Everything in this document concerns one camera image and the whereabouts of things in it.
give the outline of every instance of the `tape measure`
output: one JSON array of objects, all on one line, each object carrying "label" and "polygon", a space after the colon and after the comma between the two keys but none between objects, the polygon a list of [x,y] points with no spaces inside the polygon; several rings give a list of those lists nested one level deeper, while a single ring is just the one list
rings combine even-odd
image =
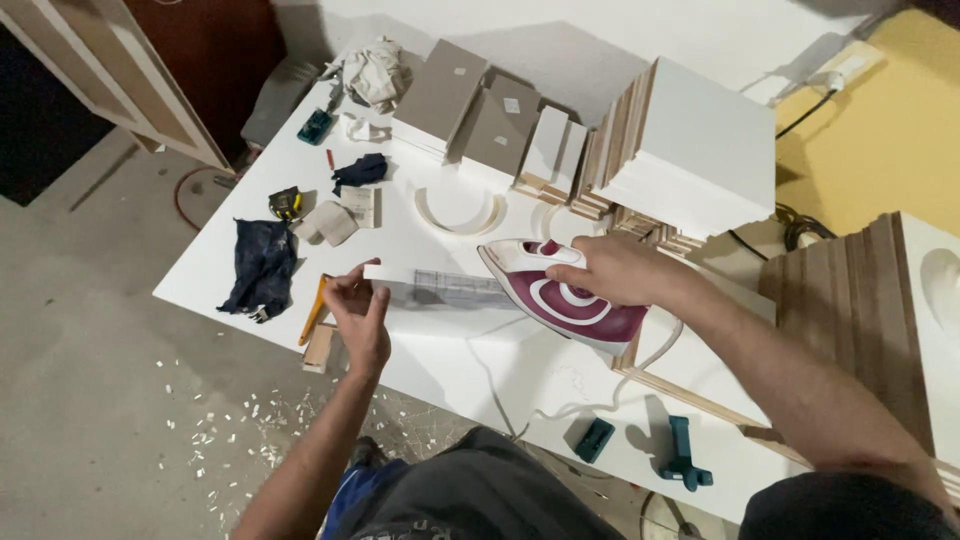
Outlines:
[{"label": "tape measure", "polygon": [[270,196],[270,213],[282,220],[297,219],[303,196],[296,186],[278,191]]}]

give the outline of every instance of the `steam iron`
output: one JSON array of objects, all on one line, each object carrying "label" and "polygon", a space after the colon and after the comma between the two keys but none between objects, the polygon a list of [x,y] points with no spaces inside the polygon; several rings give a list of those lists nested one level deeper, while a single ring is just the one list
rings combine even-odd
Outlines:
[{"label": "steam iron", "polygon": [[477,253],[520,309],[599,351],[622,355],[647,312],[644,306],[613,307],[585,289],[547,278],[554,264],[587,268],[584,254],[553,240],[497,240],[477,246]]}]

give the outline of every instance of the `person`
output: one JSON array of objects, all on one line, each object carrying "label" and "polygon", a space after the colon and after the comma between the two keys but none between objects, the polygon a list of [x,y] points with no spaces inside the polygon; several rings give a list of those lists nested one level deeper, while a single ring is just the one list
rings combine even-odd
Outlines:
[{"label": "person", "polygon": [[[572,246],[588,269],[555,265],[548,277],[616,305],[673,313],[812,465],[814,472],[753,495],[740,538],[958,538],[931,459],[856,380],[673,258],[616,236],[578,237]],[[360,265],[329,283],[324,300],[349,352],[348,374],[253,498],[232,540],[314,538],[324,516],[324,539],[622,538],[492,430],[474,429],[414,465],[387,462],[369,438],[354,444],[390,357],[383,325],[390,291],[373,291]]]}]

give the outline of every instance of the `shoe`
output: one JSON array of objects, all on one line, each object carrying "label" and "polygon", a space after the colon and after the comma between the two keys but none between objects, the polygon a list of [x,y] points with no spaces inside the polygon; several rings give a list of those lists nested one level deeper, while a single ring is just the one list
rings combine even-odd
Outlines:
[{"label": "shoe", "polygon": [[374,441],[372,437],[364,435],[353,443],[353,454],[350,456],[348,467],[362,465],[378,470],[383,468],[388,461],[389,459],[387,459],[387,456],[380,450],[380,446],[376,444],[376,441]]}]

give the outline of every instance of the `sticker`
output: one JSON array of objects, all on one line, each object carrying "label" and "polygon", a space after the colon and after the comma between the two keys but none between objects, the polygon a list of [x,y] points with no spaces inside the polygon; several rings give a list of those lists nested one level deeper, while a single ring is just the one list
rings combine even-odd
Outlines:
[{"label": "sticker", "polygon": [[520,114],[520,102],[512,97],[503,98],[503,108],[510,114]]}]

